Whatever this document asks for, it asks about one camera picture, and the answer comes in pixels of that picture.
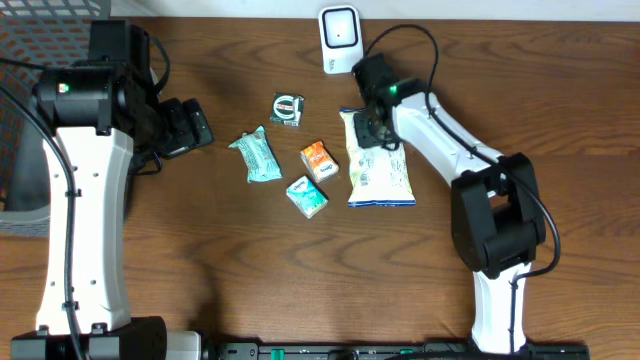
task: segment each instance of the blue and white snack package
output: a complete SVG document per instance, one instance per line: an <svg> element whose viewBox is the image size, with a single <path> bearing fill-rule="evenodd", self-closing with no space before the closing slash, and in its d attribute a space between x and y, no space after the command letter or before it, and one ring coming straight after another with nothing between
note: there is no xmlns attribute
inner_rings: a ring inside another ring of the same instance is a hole
<svg viewBox="0 0 640 360"><path fill-rule="evenodd" d="M365 206L415 206L411 191L404 147L389 151L382 147L363 149L358 146L353 116L362 110L343 109L349 153L349 176L353 190L349 207Z"/></svg>
<svg viewBox="0 0 640 360"><path fill-rule="evenodd" d="M247 182L265 182L282 178L282 172L276 158L273 156L264 127L260 126L251 134L244 133L242 137L229 145L238 148L247 164L249 174Z"/></svg>
<svg viewBox="0 0 640 360"><path fill-rule="evenodd" d="M287 196L307 217L311 217L322 210L329 200L318 190L307 176L296 180L287 188Z"/></svg>

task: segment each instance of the white wall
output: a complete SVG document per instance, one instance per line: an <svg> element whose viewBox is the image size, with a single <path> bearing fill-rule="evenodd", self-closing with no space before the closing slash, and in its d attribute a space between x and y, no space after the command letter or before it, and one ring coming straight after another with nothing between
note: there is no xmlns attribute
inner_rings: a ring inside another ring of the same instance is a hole
<svg viewBox="0 0 640 360"><path fill-rule="evenodd" d="M112 0L111 14L315 18L344 3L363 19L640 21L640 0Z"/></svg>

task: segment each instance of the white electronic device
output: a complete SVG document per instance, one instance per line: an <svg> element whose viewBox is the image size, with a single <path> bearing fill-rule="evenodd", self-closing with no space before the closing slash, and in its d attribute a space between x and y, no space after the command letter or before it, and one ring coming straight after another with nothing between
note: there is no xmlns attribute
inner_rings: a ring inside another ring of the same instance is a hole
<svg viewBox="0 0 640 360"><path fill-rule="evenodd" d="M350 73L364 55L358 10L350 5L326 7L318 14L318 24L324 72Z"/></svg>

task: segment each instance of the orange and white package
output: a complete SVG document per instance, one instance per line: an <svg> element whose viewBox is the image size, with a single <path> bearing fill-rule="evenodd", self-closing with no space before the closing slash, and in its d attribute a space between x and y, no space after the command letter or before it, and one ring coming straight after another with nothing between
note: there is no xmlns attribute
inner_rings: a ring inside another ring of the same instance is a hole
<svg viewBox="0 0 640 360"><path fill-rule="evenodd" d="M340 169L322 145L322 141L313 143L302 150L300 157L316 182L329 178Z"/></svg>

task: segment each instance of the wood grain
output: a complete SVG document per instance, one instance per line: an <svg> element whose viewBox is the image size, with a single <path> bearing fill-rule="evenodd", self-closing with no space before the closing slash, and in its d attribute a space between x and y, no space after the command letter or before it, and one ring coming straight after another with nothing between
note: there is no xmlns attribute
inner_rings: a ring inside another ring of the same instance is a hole
<svg viewBox="0 0 640 360"><path fill-rule="evenodd" d="M413 149L418 205L349 209L340 106L360 106L349 75L321 69L312 20L134 19L172 61L164 98L197 97L212 146L139 179L125 227L136 316L172 329L265 342L416 341L466 337L471 274L449 235L446 184ZM397 22L364 21L365 43ZM528 282L534 341L584 341L593 359L637 359L640 345L640 28L635 24L420 22L442 57L436 91L488 145L522 151L561 230L555 272ZM417 33L379 43L401 76L428 75ZM158 54L154 68L162 72ZM269 123L273 93L305 96L299 129ZM228 149L265 125L284 179L247 184ZM330 203L312 220L284 195L306 173L298 151L323 140L341 164L322 183ZM539 250L535 267L550 260ZM32 329L45 281L46 239L0 237L0 358Z"/></svg>

